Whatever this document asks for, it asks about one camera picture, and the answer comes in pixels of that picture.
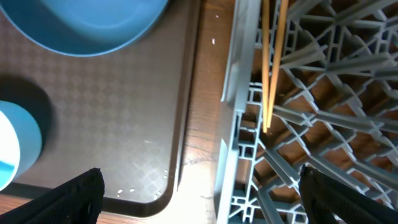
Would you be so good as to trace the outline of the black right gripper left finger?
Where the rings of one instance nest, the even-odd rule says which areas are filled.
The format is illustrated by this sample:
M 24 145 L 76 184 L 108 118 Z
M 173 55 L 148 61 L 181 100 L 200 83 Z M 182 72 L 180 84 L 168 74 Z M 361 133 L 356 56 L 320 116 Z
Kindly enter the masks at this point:
M 96 223 L 102 211 L 104 180 L 93 168 L 39 198 L 1 215 L 1 223 Z

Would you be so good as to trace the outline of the dark blue plate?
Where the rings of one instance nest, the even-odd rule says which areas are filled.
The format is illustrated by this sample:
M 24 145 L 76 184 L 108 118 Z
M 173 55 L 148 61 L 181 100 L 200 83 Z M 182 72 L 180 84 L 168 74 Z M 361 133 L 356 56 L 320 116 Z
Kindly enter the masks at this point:
M 1 0 L 1 12 L 45 49 L 92 57 L 144 37 L 168 5 L 168 0 Z

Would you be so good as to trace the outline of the light blue bowl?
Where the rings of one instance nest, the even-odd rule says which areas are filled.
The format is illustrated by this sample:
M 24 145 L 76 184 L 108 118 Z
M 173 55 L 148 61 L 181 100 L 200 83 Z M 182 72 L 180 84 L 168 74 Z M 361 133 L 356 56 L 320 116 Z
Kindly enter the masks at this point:
M 42 150 L 42 133 L 23 107 L 1 102 L 1 190 L 30 169 Z

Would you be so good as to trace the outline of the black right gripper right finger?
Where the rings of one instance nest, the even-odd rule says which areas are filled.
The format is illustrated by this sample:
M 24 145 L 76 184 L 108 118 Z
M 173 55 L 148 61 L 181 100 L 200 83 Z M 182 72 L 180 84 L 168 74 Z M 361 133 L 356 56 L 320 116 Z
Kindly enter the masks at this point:
M 299 191 L 309 223 L 397 223 L 397 211 L 338 182 L 318 170 L 302 166 Z

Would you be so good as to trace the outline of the grey dishwasher rack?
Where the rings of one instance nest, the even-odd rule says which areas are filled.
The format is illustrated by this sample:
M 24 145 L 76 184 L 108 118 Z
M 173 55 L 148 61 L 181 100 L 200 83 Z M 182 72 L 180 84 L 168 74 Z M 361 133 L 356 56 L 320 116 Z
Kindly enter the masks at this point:
M 269 5 L 270 91 L 280 1 Z M 266 133 L 262 1 L 237 1 L 221 102 L 218 223 L 306 223 L 302 166 L 397 208 L 396 1 L 289 1 Z

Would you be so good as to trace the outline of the wooden chopstick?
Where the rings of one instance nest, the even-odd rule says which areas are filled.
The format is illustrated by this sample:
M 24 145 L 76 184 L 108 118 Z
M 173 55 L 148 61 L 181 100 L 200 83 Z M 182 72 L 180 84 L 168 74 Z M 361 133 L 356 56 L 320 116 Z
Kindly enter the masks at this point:
M 274 59 L 272 64 L 271 85 L 269 91 L 269 104 L 268 104 L 268 115 L 267 115 L 268 128 L 271 126 L 272 113 L 275 103 L 275 94 L 277 90 L 277 81 L 279 77 L 280 62 L 281 62 L 282 49 L 284 44 L 288 6 L 289 6 L 289 0 L 280 1 L 279 19 L 278 19 L 279 23 L 275 39 Z
M 267 132 L 269 99 L 269 0 L 262 1 L 262 130 Z

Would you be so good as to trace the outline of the brown serving tray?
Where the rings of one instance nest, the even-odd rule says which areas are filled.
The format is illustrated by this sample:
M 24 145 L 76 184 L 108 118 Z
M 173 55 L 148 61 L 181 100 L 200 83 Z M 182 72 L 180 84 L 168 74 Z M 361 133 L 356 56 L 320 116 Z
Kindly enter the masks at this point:
M 161 212 L 178 185 L 199 10 L 172 1 L 143 39 L 96 57 L 46 50 L 1 16 L 2 98 L 28 106 L 46 133 L 3 194 L 38 198 L 97 167 L 105 212 Z

